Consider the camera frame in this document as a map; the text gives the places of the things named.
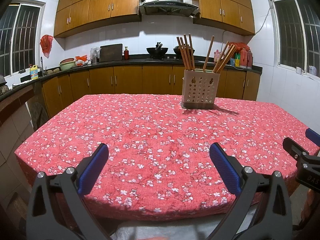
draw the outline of blue gripper pad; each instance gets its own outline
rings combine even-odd
[[[109,158],[108,146],[101,143],[99,147],[94,151],[91,157],[87,157],[90,162],[82,171],[82,174],[78,178],[78,194],[84,196],[90,193],[94,184],[97,181],[100,172]],[[81,162],[86,163],[87,158],[84,158]]]
[[[210,146],[209,155],[228,191],[238,197],[241,193],[240,177],[228,161],[227,154],[214,143]]]
[[[306,130],[306,137],[312,141],[314,144],[316,144],[318,147],[320,147],[320,135],[317,134],[315,131],[308,128]]]

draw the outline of table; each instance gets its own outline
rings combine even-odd
[[[90,210],[122,220],[174,220],[223,213],[234,201],[209,158],[219,142],[257,172],[281,171],[290,193],[291,137],[310,153],[306,126],[271,103],[216,98],[214,110],[189,110],[181,96],[87,95],[40,127],[17,150],[32,185],[36,173],[62,173],[102,142],[109,160],[91,193]]]

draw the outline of metal bolt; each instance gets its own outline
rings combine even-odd
[[[246,167],[244,167],[244,171],[245,171],[246,173],[252,173],[252,172],[253,172],[253,169],[252,169],[251,167],[249,167],[249,166],[246,166]]]
[[[279,172],[279,171],[275,171],[275,176],[278,177],[278,178],[280,178],[280,177],[282,176],[282,174],[281,174],[281,172]]]
[[[66,170],[66,173],[67,173],[67,174],[72,174],[72,173],[74,173],[74,172],[75,172],[75,169],[72,168],[72,167],[67,168],[67,170]]]
[[[38,175],[37,175],[38,178],[43,178],[43,176],[44,176],[44,172],[43,171],[39,172]]]

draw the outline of range hood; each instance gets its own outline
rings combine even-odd
[[[194,16],[199,12],[199,7],[181,0],[156,0],[145,2],[139,6],[142,15],[177,15]]]

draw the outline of red plastic bag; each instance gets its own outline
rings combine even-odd
[[[84,55],[84,56],[82,56],[82,57],[80,57],[80,56],[76,56],[76,60],[83,60],[83,61],[86,61],[86,60],[87,60],[87,57],[88,57],[88,55]]]
[[[53,40],[53,37],[50,35],[43,35],[40,40],[42,52],[46,58],[49,58],[49,54],[52,48],[52,40]]]
[[[230,42],[229,45],[231,45],[231,44],[234,44],[236,46],[236,48],[237,48],[236,52],[239,52],[242,49],[245,49],[246,51],[248,51],[250,49],[250,47],[247,44],[243,43],[243,42],[238,42],[238,43]]]

